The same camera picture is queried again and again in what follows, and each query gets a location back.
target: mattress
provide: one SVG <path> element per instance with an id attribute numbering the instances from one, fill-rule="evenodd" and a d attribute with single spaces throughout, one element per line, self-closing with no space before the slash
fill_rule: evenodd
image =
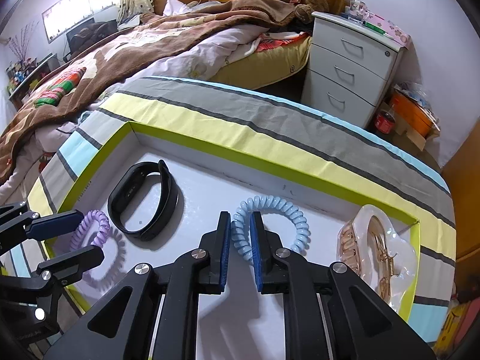
<path id="1" fill-rule="evenodd" d="M 311 37 L 275 49 L 254 52 L 218 71 L 210 81 L 255 90 L 284 80 L 305 67 Z"/>

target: white wall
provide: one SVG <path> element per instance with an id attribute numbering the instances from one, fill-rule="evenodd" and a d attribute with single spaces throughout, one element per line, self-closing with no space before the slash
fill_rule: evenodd
<path id="1" fill-rule="evenodd" d="M 62 61 L 63 56 L 69 52 L 66 35 L 63 34 L 49 43 L 47 40 L 47 35 L 45 33 L 45 27 L 42 21 L 42 13 L 47 9 L 52 7 L 59 0 L 23 0 L 20 5 L 16 8 L 13 16 L 7 23 L 5 30 L 2 32 L 2 37 L 9 38 L 15 35 L 20 37 L 20 30 L 27 25 L 28 23 L 34 21 L 39 22 L 37 29 L 35 30 L 32 39 L 30 41 L 30 46 L 27 52 L 27 58 L 37 58 L 42 60 L 49 53 L 57 53 L 58 58 Z M 98 12 L 94 15 L 95 21 L 108 21 L 117 18 L 118 10 L 116 7 L 110 7 Z M 8 59 L 7 64 L 0 66 L 1 72 L 0 75 L 3 75 L 4 70 L 10 64 L 10 61 L 16 61 L 14 54 L 7 47 Z"/>
<path id="2" fill-rule="evenodd" d="M 7 65 L 6 47 L 0 44 L 0 66 L 3 65 Z M 0 135 L 16 113 L 14 105 L 8 100 L 7 84 L 7 75 L 0 72 Z"/>
<path id="3" fill-rule="evenodd" d="M 362 1 L 412 36 L 396 78 L 430 91 L 442 134 L 427 150 L 443 166 L 480 116 L 480 38 L 456 0 Z"/>

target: red can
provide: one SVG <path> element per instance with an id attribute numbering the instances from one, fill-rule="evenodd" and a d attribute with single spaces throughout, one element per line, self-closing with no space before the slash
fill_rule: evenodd
<path id="1" fill-rule="evenodd" d="M 380 111 L 375 120 L 375 127 L 383 134 L 389 134 L 395 125 L 395 119 L 387 111 Z"/>

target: fitness tracker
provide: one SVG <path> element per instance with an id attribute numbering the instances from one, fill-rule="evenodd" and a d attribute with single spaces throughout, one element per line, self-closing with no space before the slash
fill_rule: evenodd
<path id="1" fill-rule="evenodd" d="M 157 211 L 152 220 L 140 230 L 127 230 L 120 221 L 120 214 L 144 183 L 148 174 L 159 172 L 162 192 Z M 133 165 L 121 178 L 115 189 L 110 193 L 108 209 L 112 223 L 124 234 L 138 238 L 141 241 L 150 241 L 155 238 L 169 222 L 177 205 L 177 184 L 163 160 L 155 162 L 141 162 Z"/>

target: dried branch decoration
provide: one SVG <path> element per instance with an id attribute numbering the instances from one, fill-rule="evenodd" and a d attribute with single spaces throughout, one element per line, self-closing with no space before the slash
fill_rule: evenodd
<path id="1" fill-rule="evenodd" d="M 32 35 L 35 32 L 38 23 L 38 21 L 36 23 L 28 23 L 20 30 L 20 39 L 18 38 L 18 35 L 15 35 L 15 37 L 11 38 L 8 43 L 10 50 L 20 62 L 25 61 L 30 40 L 32 39 Z"/>

